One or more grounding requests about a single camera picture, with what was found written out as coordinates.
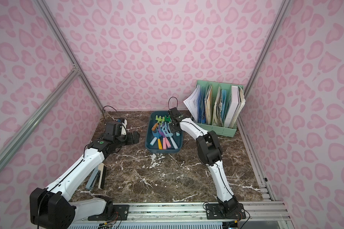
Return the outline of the light blue rake white handle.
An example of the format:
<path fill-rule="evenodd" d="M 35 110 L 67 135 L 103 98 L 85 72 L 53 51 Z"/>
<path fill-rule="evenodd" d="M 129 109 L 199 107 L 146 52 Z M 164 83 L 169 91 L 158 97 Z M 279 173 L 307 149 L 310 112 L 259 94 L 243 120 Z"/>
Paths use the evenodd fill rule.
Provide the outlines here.
<path fill-rule="evenodd" d="M 173 139 L 173 135 L 172 135 L 172 136 L 169 136 L 169 138 L 170 138 L 170 141 L 171 141 L 171 143 L 172 143 L 172 145 L 173 145 L 174 149 L 177 149 L 177 148 L 178 148 L 178 146 L 177 146 L 177 144 L 176 144 L 175 140 Z"/>

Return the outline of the lime rake wooden handle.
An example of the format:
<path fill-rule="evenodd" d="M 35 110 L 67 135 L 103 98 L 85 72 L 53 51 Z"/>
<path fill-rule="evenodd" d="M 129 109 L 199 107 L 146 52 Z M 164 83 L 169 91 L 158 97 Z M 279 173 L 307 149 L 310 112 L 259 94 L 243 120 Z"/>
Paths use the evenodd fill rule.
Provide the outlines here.
<path fill-rule="evenodd" d="M 165 122 L 164 116 L 156 116 L 155 120 L 157 121 L 154 126 L 152 127 L 152 131 L 154 132 L 159 126 L 162 126 L 162 124 Z"/>

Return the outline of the light blue rake teal handle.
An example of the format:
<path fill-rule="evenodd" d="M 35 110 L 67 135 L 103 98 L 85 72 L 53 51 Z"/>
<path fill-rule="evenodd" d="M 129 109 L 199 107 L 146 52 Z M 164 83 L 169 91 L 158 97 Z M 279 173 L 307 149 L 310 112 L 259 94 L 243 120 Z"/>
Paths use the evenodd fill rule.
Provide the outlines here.
<path fill-rule="evenodd" d="M 177 132 L 177 133 L 172 132 L 172 130 L 170 128 L 170 124 L 167 123 L 167 122 L 163 123 L 163 127 L 164 127 L 165 132 L 166 133 L 168 132 L 169 136 L 172 136 L 173 134 L 175 134 L 176 136 L 180 136 L 181 135 L 179 132 Z"/>

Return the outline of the blue rake yellow handle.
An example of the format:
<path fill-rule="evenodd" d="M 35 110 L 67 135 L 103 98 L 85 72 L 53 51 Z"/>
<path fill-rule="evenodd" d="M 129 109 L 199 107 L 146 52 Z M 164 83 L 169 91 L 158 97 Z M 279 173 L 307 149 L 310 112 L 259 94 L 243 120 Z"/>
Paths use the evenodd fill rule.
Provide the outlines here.
<path fill-rule="evenodd" d="M 158 141 L 158 149 L 162 150 L 162 143 L 161 143 L 161 134 L 159 133 L 159 128 L 156 129 L 156 134 L 157 134 L 157 141 Z"/>

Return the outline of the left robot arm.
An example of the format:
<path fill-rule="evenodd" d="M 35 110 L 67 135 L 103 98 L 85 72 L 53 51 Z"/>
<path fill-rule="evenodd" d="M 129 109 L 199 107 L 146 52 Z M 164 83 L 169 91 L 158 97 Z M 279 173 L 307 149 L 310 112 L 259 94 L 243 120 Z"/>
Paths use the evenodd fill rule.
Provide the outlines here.
<path fill-rule="evenodd" d="M 85 146 L 80 158 L 46 188 L 30 194 L 30 221 L 38 228 L 67 229 L 80 219 L 114 221 L 121 217 L 109 198 L 70 202 L 80 184 L 111 154 L 139 142 L 137 131 L 126 130 L 127 120 L 108 122 L 98 139 Z"/>

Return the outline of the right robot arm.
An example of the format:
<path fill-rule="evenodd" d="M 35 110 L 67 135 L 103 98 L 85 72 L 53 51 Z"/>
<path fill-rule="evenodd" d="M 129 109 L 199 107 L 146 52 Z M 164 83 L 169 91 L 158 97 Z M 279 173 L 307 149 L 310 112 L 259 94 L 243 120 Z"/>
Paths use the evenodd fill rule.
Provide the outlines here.
<path fill-rule="evenodd" d="M 201 128 L 191 118 L 182 115 L 175 107 L 171 108 L 168 113 L 171 117 L 171 131 L 173 133 L 184 131 L 196 141 L 198 159 L 210 171 L 222 216 L 246 218 L 243 205 L 238 202 L 227 181 L 223 168 L 223 151 L 215 131 Z"/>

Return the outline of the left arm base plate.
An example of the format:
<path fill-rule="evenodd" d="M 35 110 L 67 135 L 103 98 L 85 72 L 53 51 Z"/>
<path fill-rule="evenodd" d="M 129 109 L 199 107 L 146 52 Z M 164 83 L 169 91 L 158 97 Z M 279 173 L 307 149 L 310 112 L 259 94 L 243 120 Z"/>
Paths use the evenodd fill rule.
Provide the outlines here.
<path fill-rule="evenodd" d="M 114 221 L 114 220 L 127 220 L 129 213 L 129 205 L 109 203 L 104 211 L 99 215 L 88 217 L 88 221 Z"/>

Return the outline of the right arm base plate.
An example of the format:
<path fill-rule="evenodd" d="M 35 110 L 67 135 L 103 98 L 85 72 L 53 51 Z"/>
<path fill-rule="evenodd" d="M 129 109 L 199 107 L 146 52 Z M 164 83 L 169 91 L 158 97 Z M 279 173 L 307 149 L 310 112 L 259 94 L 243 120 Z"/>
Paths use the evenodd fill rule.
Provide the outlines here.
<path fill-rule="evenodd" d="M 206 211 L 207 219 L 246 219 L 246 213 L 243 205 L 239 203 L 232 210 L 227 210 L 221 204 L 204 203 L 203 208 Z"/>

